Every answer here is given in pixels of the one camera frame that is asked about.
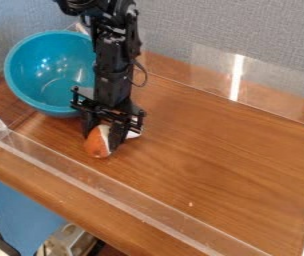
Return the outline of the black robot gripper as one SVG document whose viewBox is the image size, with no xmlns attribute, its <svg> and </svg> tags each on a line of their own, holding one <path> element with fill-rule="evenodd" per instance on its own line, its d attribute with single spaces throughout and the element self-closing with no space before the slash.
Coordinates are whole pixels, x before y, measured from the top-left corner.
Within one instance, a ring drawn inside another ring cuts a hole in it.
<svg viewBox="0 0 304 256">
<path fill-rule="evenodd" d="M 125 141 L 128 131 L 143 131 L 145 111 L 131 100 L 133 69 L 100 73 L 93 87 L 75 85 L 70 106 L 83 116 L 83 135 L 88 137 L 101 121 L 113 123 L 109 128 L 109 150 L 115 151 Z"/>
</svg>

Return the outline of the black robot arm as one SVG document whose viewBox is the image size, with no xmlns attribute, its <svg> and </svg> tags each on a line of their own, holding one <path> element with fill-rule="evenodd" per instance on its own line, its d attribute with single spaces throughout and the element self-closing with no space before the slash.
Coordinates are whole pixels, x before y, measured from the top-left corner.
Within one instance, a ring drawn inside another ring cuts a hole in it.
<svg viewBox="0 0 304 256">
<path fill-rule="evenodd" d="M 133 70 L 141 68 L 139 10 L 135 0 L 53 0 L 64 14 L 77 16 L 91 30 L 96 59 L 95 86 L 72 88 L 70 106 L 83 114 L 83 134 L 109 123 L 108 149 L 116 150 L 127 135 L 143 131 L 145 111 L 131 99 Z"/>
</svg>

